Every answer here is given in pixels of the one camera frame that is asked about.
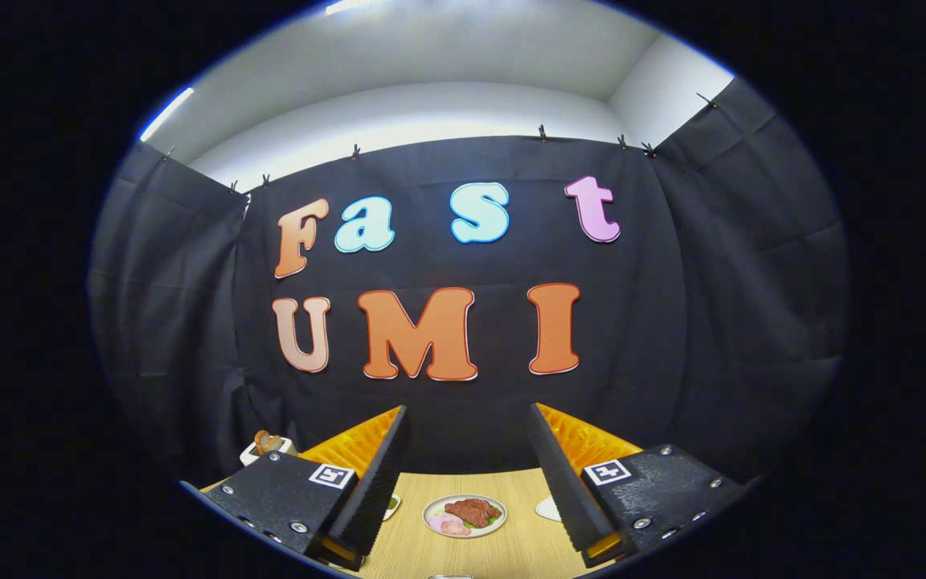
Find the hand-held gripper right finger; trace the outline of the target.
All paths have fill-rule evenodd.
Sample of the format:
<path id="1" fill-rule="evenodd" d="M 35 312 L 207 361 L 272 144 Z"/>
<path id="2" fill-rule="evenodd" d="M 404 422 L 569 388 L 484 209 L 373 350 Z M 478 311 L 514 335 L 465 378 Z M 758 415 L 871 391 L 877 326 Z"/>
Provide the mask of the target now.
<path id="1" fill-rule="evenodd" d="M 704 528 L 757 485 L 674 439 L 629 442 L 543 403 L 529 406 L 527 436 L 587 568 L 652 556 Z"/>

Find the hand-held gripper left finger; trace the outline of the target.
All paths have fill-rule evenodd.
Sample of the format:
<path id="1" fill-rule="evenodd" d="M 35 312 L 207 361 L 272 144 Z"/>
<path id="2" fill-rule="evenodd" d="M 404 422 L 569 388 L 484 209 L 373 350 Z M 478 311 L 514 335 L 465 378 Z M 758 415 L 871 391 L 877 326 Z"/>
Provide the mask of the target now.
<path id="1" fill-rule="evenodd" d="M 192 497 L 280 553 L 320 569 L 358 571 L 371 555 L 407 451 L 401 404 L 301 454 L 276 442 Z"/>

